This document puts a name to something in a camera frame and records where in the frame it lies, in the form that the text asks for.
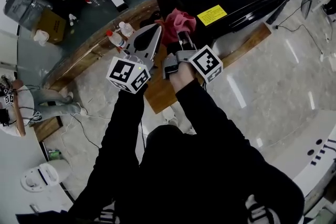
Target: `white container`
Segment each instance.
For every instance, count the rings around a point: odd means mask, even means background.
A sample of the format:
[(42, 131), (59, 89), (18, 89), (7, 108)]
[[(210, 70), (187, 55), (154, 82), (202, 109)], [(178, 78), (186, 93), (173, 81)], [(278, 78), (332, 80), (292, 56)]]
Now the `white container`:
[(126, 37), (130, 37), (135, 32), (134, 28), (130, 24), (126, 24), (124, 22), (119, 23), (120, 30), (122, 34)]
[(106, 32), (106, 35), (109, 37), (109, 40), (111, 41), (112, 44), (116, 45), (119, 48), (125, 47), (126, 42), (118, 33), (108, 30)]

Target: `white appliance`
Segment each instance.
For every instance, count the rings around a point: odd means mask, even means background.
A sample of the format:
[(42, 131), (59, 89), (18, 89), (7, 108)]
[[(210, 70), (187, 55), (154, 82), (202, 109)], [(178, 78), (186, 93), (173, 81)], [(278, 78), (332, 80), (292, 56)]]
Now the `white appliance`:
[(21, 178), (22, 187), (31, 193), (39, 193), (54, 187), (71, 173), (71, 167), (64, 159), (57, 159), (29, 169)]

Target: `black sleeve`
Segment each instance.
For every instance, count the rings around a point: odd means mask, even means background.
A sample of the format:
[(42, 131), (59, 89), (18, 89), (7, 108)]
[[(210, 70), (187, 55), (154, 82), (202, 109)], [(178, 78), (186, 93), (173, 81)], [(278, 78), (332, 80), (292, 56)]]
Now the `black sleeve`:
[(213, 150), (233, 156), (230, 160), (232, 171), (226, 172), (239, 180), (244, 179), (239, 191), (247, 196), (254, 194), (258, 203), (277, 213), (281, 223), (297, 224), (305, 203), (299, 187), (264, 160), (197, 80), (176, 96), (197, 135), (203, 136), (204, 145), (209, 144)]
[(139, 167), (135, 146), (146, 88), (147, 84), (137, 94), (119, 92), (88, 184), (70, 208), (71, 216), (93, 220), (112, 199), (128, 195)]

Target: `marble floor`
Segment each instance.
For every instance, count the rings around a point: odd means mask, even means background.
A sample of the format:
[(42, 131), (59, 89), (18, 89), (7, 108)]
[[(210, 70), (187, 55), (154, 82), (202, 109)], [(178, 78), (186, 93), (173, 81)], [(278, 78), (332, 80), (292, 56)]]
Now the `marble floor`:
[[(300, 5), (301, 0), (291, 0), (276, 23)], [(322, 57), (303, 27), (293, 33), (283, 28), (271, 29), (272, 35), (225, 68), (207, 87), (217, 105), (269, 162), (301, 134), (318, 110), (336, 110), (336, 37), (331, 41), (326, 39), (331, 35), (331, 27), (320, 9), (311, 13), (307, 20), (297, 11), (283, 25), (295, 29), (300, 24), (309, 29), (323, 51)], [(118, 90), (105, 79), (114, 54), (112, 51), (102, 57), (69, 86), (90, 115), (108, 119), (117, 101)], [(172, 108), (181, 130), (187, 131), (191, 124), (181, 106), (175, 103)], [(87, 136), (100, 145), (108, 120), (76, 117), (83, 123)], [(64, 158), (71, 162), (72, 174), (64, 184), (77, 198), (85, 188), (98, 150), (86, 140), (80, 124), (71, 119), (71, 116), (63, 116), (64, 127), (45, 143), (50, 149), (61, 150)], [(142, 122), (146, 135), (164, 124), (165, 119), (162, 113), (155, 115), (145, 101)], [(136, 154), (141, 161), (141, 132)]]

